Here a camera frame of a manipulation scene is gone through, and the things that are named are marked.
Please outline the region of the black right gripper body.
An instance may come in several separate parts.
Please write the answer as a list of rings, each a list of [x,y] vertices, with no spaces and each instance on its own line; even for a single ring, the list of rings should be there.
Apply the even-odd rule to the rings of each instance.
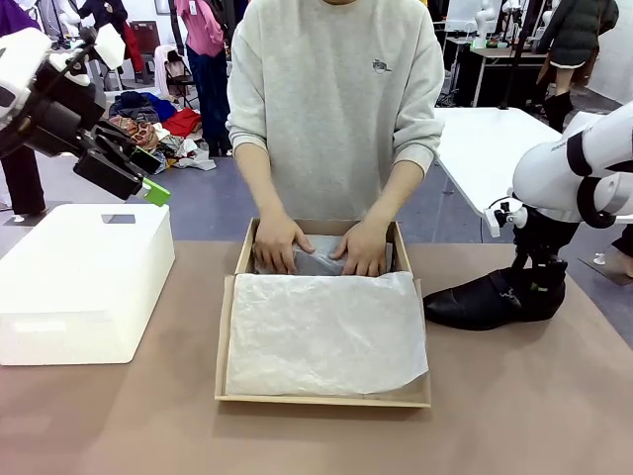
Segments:
[[[522,206],[519,212],[523,226],[518,221],[513,224],[515,248],[528,249],[531,263],[561,259],[559,251],[571,242],[580,224],[553,220],[528,206]]]

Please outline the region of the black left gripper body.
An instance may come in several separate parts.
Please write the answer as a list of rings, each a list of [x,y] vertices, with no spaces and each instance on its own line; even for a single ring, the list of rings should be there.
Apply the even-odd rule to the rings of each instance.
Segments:
[[[88,82],[80,85],[65,76],[55,81],[56,68],[46,60],[36,74],[28,105],[34,104],[27,147],[47,156],[72,153],[105,157],[93,130],[106,109],[106,96]]]

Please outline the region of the person's right hand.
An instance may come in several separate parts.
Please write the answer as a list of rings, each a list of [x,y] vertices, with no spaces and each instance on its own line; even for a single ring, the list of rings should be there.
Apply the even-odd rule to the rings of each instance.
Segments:
[[[306,253],[315,251],[298,224],[285,213],[266,214],[260,218],[254,252],[262,266],[278,274],[296,273],[295,245]]]

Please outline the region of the person's left hand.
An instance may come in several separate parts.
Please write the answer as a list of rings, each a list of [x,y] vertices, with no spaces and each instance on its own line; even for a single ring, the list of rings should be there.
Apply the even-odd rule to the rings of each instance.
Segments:
[[[378,277],[387,271],[386,246],[389,222],[366,218],[341,239],[331,259],[345,259],[343,275]]]

